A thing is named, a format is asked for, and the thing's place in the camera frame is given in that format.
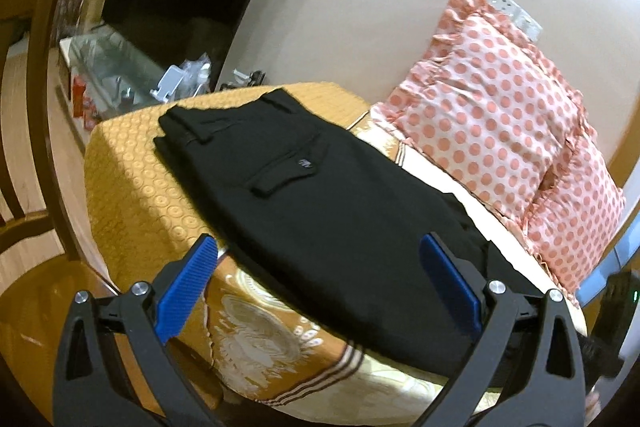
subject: folded black pants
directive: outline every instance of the folded black pants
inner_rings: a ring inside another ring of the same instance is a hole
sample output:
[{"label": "folded black pants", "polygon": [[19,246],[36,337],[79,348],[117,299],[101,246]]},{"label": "folded black pants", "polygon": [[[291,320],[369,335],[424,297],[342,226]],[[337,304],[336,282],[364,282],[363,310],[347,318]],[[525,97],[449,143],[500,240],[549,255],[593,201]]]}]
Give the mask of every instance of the folded black pants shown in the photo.
[{"label": "folded black pants", "polygon": [[488,279],[540,295],[452,194],[283,89],[238,108],[174,107],[159,123],[158,152],[236,261],[297,311],[384,357],[450,377],[471,345],[420,267],[429,232]]}]

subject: blue object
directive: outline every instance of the blue object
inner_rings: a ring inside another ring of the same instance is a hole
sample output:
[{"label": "blue object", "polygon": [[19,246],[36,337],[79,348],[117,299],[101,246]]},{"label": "blue object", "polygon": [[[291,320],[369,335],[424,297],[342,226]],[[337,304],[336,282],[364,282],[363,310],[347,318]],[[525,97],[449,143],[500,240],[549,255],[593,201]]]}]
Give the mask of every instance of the blue object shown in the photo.
[{"label": "blue object", "polygon": [[444,248],[433,235],[425,235],[420,241],[420,263],[456,326],[475,341],[482,333],[482,304],[452,261],[453,254]]},{"label": "blue object", "polygon": [[177,337],[218,265],[218,244],[199,238],[180,261],[182,269],[156,303],[156,334],[163,344]]}]

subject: floor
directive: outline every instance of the floor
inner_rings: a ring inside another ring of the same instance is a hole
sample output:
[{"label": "floor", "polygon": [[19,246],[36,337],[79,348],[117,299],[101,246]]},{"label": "floor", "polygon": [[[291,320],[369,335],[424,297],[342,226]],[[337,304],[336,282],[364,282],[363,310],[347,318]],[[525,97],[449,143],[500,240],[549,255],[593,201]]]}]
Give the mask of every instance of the floor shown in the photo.
[{"label": "floor", "polygon": [[[18,198],[25,210],[44,208],[38,187],[33,157],[29,146],[26,121],[26,42],[12,46],[2,78],[2,103],[0,123],[11,178]],[[57,52],[49,57],[49,128],[51,148],[63,198],[78,234],[87,260],[106,275],[106,268],[92,239],[89,218],[84,199],[82,154],[65,119],[55,89],[60,85],[56,65]],[[9,216],[6,204],[0,196],[0,211]],[[62,247],[54,232],[23,241],[0,256],[0,293],[20,275],[32,267],[62,253]]]}]

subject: electrical socket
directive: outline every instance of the electrical socket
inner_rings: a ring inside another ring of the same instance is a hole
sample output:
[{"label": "electrical socket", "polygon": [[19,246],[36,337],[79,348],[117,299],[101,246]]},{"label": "electrical socket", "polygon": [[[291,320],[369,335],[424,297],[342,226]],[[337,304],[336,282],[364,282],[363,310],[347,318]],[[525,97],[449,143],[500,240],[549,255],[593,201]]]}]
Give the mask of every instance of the electrical socket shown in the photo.
[{"label": "electrical socket", "polygon": [[542,26],[514,0],[490,0],[491,6],[504,13],[531,40],[536,42]]}]

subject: pillow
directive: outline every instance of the pillow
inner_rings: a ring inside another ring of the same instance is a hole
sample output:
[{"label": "pillow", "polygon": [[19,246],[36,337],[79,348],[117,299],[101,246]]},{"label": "pillow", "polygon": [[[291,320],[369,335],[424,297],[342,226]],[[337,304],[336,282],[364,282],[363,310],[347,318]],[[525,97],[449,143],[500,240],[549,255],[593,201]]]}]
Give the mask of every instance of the pillow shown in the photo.
[{"label": "pillow", "polygon": [[575,292],[616,233],[625,198],[590,136],[567,140],[562,156],[568,161],[556,164],[522,227],[550,272]]},{"label": "pillow", "polygon": [[506,15],[486,0],[449,0],[423,60],[372,116],[520,224],[584,110]]}]

